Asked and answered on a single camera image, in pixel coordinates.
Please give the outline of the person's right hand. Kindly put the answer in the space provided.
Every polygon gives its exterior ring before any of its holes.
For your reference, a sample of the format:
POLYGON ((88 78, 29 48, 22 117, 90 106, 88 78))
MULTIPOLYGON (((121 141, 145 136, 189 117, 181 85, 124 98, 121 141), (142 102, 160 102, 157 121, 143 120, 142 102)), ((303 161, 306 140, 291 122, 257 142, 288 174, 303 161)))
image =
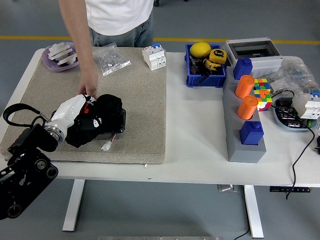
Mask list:
POLYGON ((96 70, 82 70, 76 94, 88 95, 96 99, 98 83, 99 75, 96 70))

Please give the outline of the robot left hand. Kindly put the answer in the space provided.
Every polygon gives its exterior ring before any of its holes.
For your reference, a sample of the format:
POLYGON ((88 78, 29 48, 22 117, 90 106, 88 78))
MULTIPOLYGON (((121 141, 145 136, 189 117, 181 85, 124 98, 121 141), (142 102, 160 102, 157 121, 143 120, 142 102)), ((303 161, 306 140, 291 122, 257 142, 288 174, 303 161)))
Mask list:
POLYGON ((95 101, 96 99, 90 95, 78 94, 63 102, 45 126, 58 128, 66 135, 85 103, 93 104, 95 101))

